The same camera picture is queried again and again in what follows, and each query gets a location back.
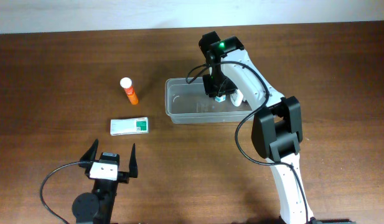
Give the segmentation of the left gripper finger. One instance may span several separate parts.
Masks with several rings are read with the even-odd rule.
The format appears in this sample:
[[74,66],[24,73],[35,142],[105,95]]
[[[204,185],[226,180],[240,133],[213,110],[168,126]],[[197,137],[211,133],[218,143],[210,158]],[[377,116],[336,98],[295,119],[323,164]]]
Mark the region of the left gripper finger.
[[133,144],[131,155],[129,159],[129,177],[137,178],[138,177],[138,163],[136,160],[136,145]]
[[95,160],[98,149],[98,143],[98,139],[95,139],[91,147],[80,158],[80,162],[93,162]]

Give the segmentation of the small jar gold lid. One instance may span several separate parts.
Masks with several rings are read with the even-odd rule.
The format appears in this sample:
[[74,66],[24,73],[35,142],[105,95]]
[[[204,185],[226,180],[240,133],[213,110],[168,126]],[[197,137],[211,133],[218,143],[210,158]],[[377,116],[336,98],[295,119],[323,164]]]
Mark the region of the small jar gold lid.
[[215,100],[216,102],[218,102],[218,103],[221,103],[221,102],[223,102],[223,101],[226,100],[226,95],[216,96],[216,97],[214,98],[214,100]]

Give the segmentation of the white spray bottle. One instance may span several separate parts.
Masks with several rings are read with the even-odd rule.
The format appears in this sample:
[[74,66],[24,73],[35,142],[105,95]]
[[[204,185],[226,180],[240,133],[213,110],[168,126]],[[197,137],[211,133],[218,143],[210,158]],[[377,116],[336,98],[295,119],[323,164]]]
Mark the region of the white spray bottle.
[[230,95],[230,101],[236,107],[239,107],[243,103],[243,99],[244,96],[239,89],[235,90],[235,92]]

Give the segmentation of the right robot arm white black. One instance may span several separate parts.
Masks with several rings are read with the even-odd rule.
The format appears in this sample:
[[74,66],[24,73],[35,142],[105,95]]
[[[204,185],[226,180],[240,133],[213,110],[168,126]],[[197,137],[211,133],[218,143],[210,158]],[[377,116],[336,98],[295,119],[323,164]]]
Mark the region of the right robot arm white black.
[[203,76],[207,96],[221,97],[241,92],[251,113],[240,121],[252,119],[251,141],[262,166],[270,167],[280,201],[284,223],[312,223],[299,169],[302,142],[301,105],[297,98],[286,98],[273,88],[253,65],[237,37],[225,40],[216,32],[199,40],[209,70]]

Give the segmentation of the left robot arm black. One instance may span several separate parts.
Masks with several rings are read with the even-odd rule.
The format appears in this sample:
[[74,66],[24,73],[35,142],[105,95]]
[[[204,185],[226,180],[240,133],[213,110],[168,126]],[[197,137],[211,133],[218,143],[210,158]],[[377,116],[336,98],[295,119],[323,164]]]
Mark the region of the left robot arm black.
[[119,184],[128,184],[138,176],[136,146],[132,147],[129,171],[119,170],[119,155],[103,152],[96,158],[98,140],[80,158],[80,167],[94,181],[91,192],[80,194],[72,204],[77,223],[110,224]]

